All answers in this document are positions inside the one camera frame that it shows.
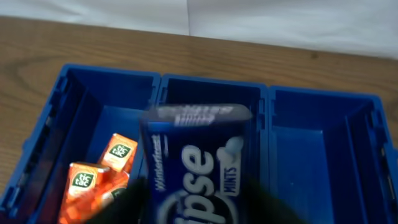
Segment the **tic tac box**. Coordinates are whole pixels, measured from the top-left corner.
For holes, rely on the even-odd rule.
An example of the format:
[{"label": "tic tac box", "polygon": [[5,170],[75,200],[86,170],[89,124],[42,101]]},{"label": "tic tac box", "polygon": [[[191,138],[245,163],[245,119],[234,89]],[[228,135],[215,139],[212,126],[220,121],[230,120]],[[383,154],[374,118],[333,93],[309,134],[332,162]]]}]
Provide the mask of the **tic tac box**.
[{"label": "tic tac box", "polygon": [[251,116],[232,104],[165,105],[144,113],[152,223],[238,223]]}]

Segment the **white paper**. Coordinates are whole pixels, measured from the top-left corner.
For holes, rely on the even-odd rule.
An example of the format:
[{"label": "white paper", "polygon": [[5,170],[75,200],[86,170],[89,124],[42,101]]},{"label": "white paper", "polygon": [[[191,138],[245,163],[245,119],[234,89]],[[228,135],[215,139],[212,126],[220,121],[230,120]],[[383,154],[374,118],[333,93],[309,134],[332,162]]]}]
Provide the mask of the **white paper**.
[{"label": "white paper", "polygon": [[398,58],[396,0],[188,0],[191,35]]},{"label": "white paper", "polygon": [[0,15],[188,35],[187,0],[0,0]]}]

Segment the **wooden table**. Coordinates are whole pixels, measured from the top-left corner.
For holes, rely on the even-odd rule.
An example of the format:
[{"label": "wooden table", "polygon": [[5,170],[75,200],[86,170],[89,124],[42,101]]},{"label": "wooden table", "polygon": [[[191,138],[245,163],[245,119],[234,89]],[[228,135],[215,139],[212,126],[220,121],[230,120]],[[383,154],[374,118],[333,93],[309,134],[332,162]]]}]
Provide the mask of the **wooden table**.
[{"label": "wooden table", "polygon": [[0,17],[0,192],[64,63],[379,95],[398,146],[398,61]]}]

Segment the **blue storage container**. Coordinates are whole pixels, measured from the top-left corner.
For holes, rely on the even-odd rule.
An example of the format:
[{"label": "blue storage container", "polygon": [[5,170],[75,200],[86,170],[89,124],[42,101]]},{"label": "blue storage container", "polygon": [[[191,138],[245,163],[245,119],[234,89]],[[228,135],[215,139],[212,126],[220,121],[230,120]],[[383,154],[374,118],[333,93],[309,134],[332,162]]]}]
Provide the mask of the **blue storage container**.
[{"label": "blue storage container", "polygon": [[81,65],[61,71],[0,198],[0,223],[54,223],[68,164],[96,162],[113,133],[139,141],[153,103],[246,105],[243,167],[272,195],[310,223],[397,223],[398,153],[378,97]]}]

